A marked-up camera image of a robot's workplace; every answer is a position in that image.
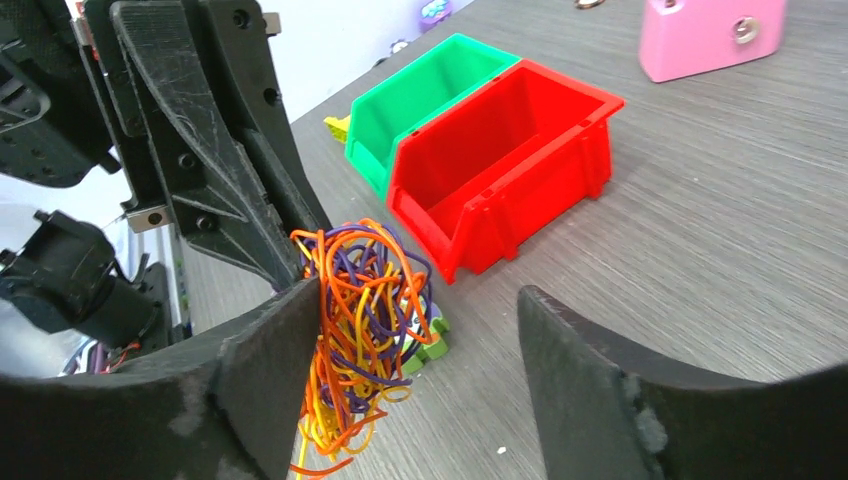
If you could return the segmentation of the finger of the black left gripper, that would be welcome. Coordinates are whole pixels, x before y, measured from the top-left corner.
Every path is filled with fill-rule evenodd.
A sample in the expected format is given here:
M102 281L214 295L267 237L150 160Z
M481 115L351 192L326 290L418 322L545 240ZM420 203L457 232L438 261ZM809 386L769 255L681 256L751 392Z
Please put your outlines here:
M261 7L200 1L200 48L231 135L241 143L287 231L331 226L310 185L283 106Z

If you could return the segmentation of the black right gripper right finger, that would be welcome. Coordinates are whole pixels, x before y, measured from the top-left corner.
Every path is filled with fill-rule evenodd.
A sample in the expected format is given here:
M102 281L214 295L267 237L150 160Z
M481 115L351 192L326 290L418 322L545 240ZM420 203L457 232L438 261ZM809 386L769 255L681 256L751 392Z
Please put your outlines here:
M550 479L843 479L847 367L773 383L670 358L541 288L519 342Z

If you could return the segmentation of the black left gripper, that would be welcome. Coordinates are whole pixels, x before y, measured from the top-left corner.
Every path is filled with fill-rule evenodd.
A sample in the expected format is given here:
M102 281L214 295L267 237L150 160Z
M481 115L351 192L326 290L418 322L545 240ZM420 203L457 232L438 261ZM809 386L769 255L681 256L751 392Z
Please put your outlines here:
M228 131L182 3L111 5L2 2L2 174L69 189L122 173L134 231L170 224L167 203L191 248L277 287L298 282L298 256Z

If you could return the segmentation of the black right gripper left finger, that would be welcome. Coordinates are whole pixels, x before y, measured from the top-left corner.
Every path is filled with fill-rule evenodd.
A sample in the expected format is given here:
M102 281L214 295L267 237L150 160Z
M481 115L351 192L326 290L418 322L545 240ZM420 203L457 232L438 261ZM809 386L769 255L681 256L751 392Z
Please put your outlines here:
M111 374L1 380L5 479L283 479L317 280Z

